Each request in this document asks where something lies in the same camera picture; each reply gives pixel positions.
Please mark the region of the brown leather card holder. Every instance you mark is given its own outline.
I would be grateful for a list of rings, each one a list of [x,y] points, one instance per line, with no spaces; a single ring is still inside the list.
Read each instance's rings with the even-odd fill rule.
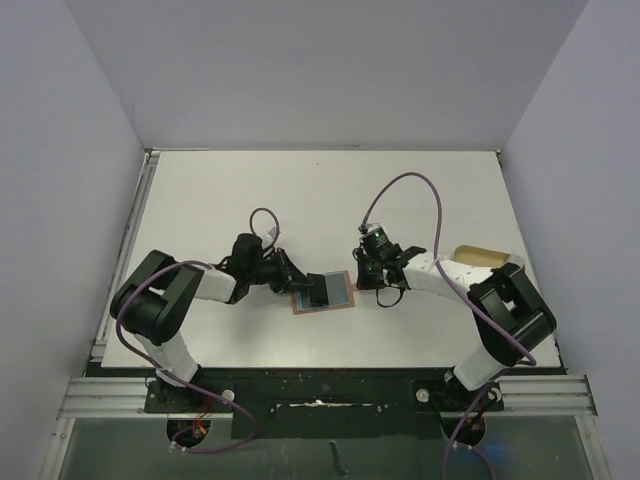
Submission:
[[[311,285],[292,294],[294,315],[353,308],[356,287],[347,270],[323,274],[309,273]]]

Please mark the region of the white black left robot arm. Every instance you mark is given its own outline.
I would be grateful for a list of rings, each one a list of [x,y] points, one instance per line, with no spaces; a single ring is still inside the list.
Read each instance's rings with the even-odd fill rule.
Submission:
[[[231,254],[218,264],[179,262],[151,251],[114,295],[110,316],[122,343],[149,361],[158,378],[170,385],[168,399],[190,411],[204,395],[203,385],[194,379],[199,365],[180,333],[192,302],[234,305],[254,285],[267,285],[278,295],[311,291],[326,296],[320,277],[302,273],[284,249],[265,247],[261,237],[241,233]]]

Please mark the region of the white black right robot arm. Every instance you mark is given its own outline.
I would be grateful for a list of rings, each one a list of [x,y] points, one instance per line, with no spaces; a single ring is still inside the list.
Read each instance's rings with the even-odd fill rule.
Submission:
[[[536,364],[532,351],[555,332],[557,321],[522,265],[490,268],[440,259],[422,247],[402,248],[380,226],[364,226],[360,233],[353,251],[358,289],[422,291],[472,311],[480,344],[453,367],[445,384],[452,406],[469,408],[499,374],[524,361]]]

